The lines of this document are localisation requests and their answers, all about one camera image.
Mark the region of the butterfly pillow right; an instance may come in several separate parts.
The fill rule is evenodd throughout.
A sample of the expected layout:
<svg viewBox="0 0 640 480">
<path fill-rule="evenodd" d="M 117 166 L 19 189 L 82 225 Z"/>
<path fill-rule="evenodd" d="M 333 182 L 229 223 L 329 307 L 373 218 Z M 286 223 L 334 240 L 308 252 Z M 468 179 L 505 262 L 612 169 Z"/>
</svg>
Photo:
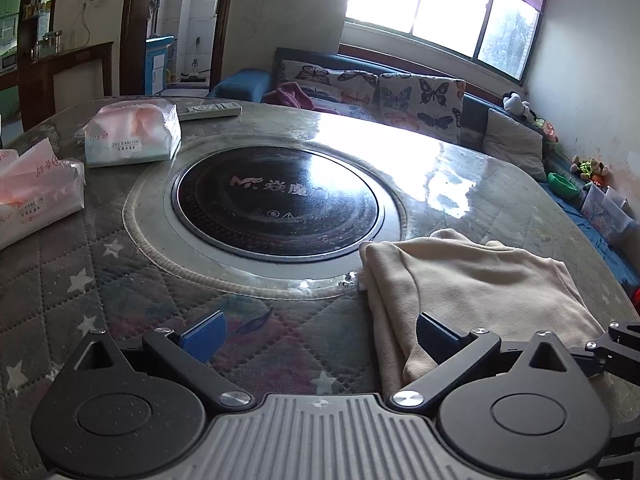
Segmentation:
<svg viewBox="0 0 640 480">
<path fill-rule="evenodd" d="M 418 74 L 382 74 L 378 114 L 384 124 L 458 144 L 466 82 Z"/>
</svg>

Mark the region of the tissue pack far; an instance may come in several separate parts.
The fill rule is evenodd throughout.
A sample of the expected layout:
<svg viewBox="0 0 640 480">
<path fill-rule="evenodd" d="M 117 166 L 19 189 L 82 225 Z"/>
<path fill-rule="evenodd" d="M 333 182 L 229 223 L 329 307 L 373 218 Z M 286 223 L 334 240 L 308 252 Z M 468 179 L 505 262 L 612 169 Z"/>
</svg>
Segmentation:
<svg viewBox="0 0 640 480">
<path fill-rule="evenodd" d="M 89 167 L 171 159 L 181 143 L 177 107 L 165 99 L 102 106 L 77 134 L 84 137 Z"/>
</svg>

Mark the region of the magenta cloth on sofa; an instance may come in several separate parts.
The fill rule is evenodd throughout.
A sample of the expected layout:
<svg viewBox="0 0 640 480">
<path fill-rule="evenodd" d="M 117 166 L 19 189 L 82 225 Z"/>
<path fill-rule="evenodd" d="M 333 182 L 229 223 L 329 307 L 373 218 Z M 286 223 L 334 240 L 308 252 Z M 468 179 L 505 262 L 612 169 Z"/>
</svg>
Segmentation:
<svg viewBox="0 0 640 480">
<path fill-rule="evenodd" d="M 335 110 L 314 104 L 296 82 L 279 84 L 277 88 L 267 92 L 262 97 L 262 102 L 270 105 L 297 108 L 298 110 L 312 110 L 313 112 L 336 115 Z"/>
</svg>

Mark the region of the colourful plush toy pile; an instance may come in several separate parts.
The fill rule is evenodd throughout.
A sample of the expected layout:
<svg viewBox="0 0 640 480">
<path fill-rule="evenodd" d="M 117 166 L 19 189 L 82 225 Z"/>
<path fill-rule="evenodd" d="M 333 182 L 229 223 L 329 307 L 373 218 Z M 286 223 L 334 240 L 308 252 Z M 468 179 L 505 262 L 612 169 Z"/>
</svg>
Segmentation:
<svg viewBox="0 0 640 480">
<path fill-rule="evenodd" d="M 575 155 L 570 164 L 570 172 L 576 174 L 580 180 L 602 185 L 608 176 L 608 166 L 595 158 L 581 159 Z"/>
</svg>

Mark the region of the tissue pack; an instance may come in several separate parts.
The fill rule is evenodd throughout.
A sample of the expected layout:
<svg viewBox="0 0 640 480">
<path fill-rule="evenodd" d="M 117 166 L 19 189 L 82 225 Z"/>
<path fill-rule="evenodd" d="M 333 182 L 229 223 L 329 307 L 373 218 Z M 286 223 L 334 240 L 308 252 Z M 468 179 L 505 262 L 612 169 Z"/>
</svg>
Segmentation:
<svg viewBox="0 0 640 480">
<path fill-rule="evenodd" d="M 85 166 L 44 139 L 23 155 L 1 151 L 2 249 L 85 207 Z"/>
<path fill-rule="evenodd" d="M 84 137 L 89 167 L 171 159 L 181 143 L 177 107 L 165 99 L 102 106 L 77 134 Z"/>
</svg>

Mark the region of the butterfly pillow left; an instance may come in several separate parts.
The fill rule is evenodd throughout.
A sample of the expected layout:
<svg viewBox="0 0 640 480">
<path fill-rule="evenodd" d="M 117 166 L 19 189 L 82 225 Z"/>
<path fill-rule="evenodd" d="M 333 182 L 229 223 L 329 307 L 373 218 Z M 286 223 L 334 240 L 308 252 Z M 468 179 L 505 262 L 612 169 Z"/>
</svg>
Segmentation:
<svg viewBox="0 0 640 480">
<path fill-rule="evenodd" d="M 364 70 L 331 70 L 293 60 L 281 61 L 277 82 L 295 82 L 315 107 L 337 115 L 372 120 L 378 76 Z"/>
</svg>

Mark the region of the tissue pack near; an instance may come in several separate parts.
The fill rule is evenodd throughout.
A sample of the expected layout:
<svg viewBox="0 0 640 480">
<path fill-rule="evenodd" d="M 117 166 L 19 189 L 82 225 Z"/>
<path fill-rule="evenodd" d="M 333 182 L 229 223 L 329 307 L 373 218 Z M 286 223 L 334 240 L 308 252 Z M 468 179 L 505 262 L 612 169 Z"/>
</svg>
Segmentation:
<svg viewBox="0 0 640 480">
<path fill-rule="evenodd" d="M 23 155 L 1 151 L 2 249 L 85 207 L 85 166 L 44 139 Z"/>
</svg>

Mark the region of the blue white cabinet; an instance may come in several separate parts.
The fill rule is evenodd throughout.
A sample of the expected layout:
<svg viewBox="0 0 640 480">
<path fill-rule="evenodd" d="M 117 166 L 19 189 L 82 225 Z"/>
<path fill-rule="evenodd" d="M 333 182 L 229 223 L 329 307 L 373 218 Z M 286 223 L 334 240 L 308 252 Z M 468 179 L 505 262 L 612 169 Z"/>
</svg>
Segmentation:
<svg viewBox="0 0 640 480">
<path fill-rule="evenodd" d="M 144 88 L 147 96 L 155 96 L 166 88 L 169 48 L 175 37 L 157 36 L 145 41 Z"/>
</svg>

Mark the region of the green plastic bowl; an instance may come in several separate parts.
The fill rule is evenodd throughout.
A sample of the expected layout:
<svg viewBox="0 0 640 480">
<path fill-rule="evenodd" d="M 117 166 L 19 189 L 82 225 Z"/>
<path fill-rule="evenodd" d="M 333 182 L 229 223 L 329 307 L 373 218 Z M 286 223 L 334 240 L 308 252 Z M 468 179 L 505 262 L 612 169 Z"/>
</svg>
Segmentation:
<svg viewBox="0 0 640 480">
<path fill-rule="evenodd" d="M 580 194 L 580 187 L 571 180 L 562 176 L 562 174 L 549 172 L 547 176 L 547 183 L 551 192 L 556 196 L 561 197 L 563 200 L 572 200 Z"/>
</svg>

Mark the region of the red plastic stool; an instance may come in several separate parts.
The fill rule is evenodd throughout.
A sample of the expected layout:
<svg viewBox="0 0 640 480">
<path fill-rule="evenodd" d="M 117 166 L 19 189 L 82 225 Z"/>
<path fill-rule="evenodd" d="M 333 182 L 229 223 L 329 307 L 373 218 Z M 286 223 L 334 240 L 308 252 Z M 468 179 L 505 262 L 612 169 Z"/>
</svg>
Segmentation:
<svg viewBox="0 0 640 480">
<path fill-rule="evenodd" d="M 640 289 L 636 289 L 630 296 L 630 300 L 634 305 L 634 308 L 640 313 Z"/>
</svg>

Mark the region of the black white plush toy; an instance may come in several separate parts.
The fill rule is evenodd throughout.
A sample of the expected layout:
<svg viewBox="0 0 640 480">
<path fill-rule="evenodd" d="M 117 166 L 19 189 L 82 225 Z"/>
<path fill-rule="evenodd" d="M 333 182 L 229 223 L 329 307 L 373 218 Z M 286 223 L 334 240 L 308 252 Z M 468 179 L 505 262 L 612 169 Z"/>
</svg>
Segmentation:
<svg viewBox="0 0 640 480">
<path fill-rule="evenodd" d="M 528 103 L 521 98 L 518 92 L 506 92 L 502 97 L 502 105 L 508 114 L 521 119 L 523 122 L 533 122 L 535 120 Z"/>
</svg>

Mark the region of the grey plain pillow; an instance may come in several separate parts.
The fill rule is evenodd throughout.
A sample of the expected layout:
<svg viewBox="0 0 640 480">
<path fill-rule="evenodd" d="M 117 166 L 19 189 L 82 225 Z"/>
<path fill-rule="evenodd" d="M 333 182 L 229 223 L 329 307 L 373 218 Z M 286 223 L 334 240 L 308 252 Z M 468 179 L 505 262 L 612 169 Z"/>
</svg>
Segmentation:
<svg viewBox="0 0 640 480">
<path fill-rule="evenodd" d="M 542 162 L 541 134 L 492 108 L 488 110 L 483 151 L 510 162 L 538 182 L 547 181 Z"/>
</svg>

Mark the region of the cream beige sweater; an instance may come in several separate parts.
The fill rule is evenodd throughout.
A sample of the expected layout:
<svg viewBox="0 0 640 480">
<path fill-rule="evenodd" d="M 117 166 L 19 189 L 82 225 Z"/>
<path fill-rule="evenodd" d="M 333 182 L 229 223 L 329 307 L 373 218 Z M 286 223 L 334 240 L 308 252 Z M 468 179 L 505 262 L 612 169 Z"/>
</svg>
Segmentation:
<svg viewBox="0 0 640 480">
<path fill-rule="evenodd" d="M 434 353 L 416 339 L 422 312 L 462 332 L 487 328 L 506 341 L 552 330 L 573 348 L 603 333 L 564 263 L 498 240 L 478 244 L 442 229 L 398 243 L 364 243 L 359 252 L 384 396 L 436 366 Z"/>
</svg>

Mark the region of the black round induction cooktop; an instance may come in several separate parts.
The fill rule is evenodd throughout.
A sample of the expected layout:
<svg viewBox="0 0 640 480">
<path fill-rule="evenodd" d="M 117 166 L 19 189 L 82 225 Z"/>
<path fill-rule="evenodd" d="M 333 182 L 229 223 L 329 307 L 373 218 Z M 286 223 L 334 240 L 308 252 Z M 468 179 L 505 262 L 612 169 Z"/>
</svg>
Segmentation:
<svg viewBox="0 0 640 480">
<path fill-rule="evenodd" d="M 386 220 L 381 194 L 363 172 L 284 146 L 230 148 L 191 162 L 175 178 L 171 206 L 206 244 L 275 263 L 349 255 Z"/>
</svg>

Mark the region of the grey remote control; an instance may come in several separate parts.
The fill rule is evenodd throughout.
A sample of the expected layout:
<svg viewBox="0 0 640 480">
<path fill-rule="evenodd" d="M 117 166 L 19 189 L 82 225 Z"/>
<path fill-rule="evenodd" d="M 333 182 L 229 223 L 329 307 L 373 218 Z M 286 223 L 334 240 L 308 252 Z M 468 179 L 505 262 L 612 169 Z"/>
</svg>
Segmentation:
<svg viewBox="0 0 640 480">
<path fill-rule="evenodd" d="M 178 118 L 182 122 L 194 122 L 194 120 L 238 117 L 241 113 L 242 106 L 235 102 L 208 103 L 187 106 L 178 111 Z"/>
</svg>

